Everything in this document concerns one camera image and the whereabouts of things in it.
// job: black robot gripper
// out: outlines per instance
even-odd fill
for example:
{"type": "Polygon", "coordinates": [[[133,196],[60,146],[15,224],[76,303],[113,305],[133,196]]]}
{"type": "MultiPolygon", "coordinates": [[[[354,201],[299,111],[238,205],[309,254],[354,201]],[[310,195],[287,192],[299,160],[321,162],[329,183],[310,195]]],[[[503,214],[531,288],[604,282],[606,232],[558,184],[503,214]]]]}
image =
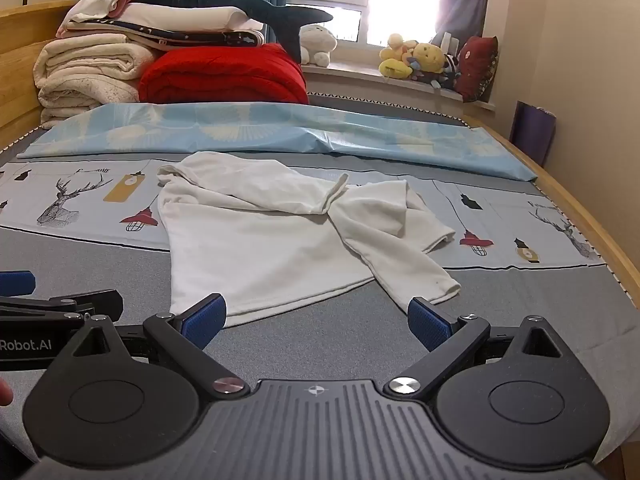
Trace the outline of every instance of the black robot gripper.
{"type": "Polygon", "coordinates": [[[23,409],[42,457],[25,479],[599,478],[606,400],[543,317],[491,327],[414,298],[409,329],[429,352],[381,390],[251,391],[202,351],[225,323],[220,295],[141,326],[113,325],[115,291],[66,299],[0,298],[0,367],[46,368],[23,409]],[[42,339],[40,354],[16,349],[42,339]]]}

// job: silver screw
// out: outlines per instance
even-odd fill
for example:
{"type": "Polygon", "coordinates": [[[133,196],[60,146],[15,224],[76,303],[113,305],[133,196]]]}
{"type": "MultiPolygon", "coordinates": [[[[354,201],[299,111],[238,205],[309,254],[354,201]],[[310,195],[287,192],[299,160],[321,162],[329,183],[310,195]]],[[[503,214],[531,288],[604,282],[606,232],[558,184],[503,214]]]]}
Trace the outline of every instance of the silver screw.
{"type": "Polygon", "coordinates": [[[389,387],[396,394],[414,394],[420,389],[420,383],[412,377],[396,377],[389,381],[389,387]]]}
{"type": "Polygon", "coordinates": [[[235,394],[244,388],[244,381],[238,377],[222,377],[213,381],[213,389],[221,394],[235,394]]]}

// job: crosshair logo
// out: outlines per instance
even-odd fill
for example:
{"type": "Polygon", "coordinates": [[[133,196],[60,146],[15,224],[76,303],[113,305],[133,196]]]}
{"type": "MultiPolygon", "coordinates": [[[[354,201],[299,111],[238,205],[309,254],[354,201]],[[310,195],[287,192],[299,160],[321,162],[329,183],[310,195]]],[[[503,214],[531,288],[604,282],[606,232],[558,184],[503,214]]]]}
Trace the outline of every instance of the crosshair logo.
{"type": "Polygon", "coordinates": [[[307,389],[307,391],[308,391],[311,395],[313,395],[313,396],[316,396],[316,397],[317,397],[318,395],[324,394],[326,390],[325,390],[322,386],[320,386],[319,384],[315,384],[315,385],[314,385],[314,386],[312,386],[311,388],[308,388],[308,389],[307,389]]]}

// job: shark plush toy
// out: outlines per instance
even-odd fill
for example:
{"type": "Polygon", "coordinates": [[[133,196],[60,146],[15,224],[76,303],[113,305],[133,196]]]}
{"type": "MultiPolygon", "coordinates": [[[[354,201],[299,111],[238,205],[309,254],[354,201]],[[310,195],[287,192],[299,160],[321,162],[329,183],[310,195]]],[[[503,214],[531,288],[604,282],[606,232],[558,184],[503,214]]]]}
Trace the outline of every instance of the shark plush toy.
{"type": "Polygon", "coordinates": [[[165,7],[237,7],[251,19],[271,27],[276,38],[294,59],[300,63],[300,27],[323,23],[334,17],[324,10],[310,7],[274,6],[265,0],[132,0],[142,4],[165,7]]]}

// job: window pane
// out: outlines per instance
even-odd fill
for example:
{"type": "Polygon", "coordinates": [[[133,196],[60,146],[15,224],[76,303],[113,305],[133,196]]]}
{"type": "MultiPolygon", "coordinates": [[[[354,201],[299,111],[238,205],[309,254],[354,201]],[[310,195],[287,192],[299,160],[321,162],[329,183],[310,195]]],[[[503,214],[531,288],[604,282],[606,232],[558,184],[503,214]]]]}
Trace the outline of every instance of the window pane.
{"type": "Polygon", "coordinates": [[[305,5],[328,12],[334,18],[330,22],[319,23],[328,28],[338,40],[357,41],[358,29],[360,28],[360,15],[357,10],[343,9],[341,7],[321,7],[316,5],[305,5]]]}
{"type": "Polygon", "coordinates": [[[390,34],[427,43],[436,34],[439,0],[369,0],[367,43],[386,46],[390,34]]]}

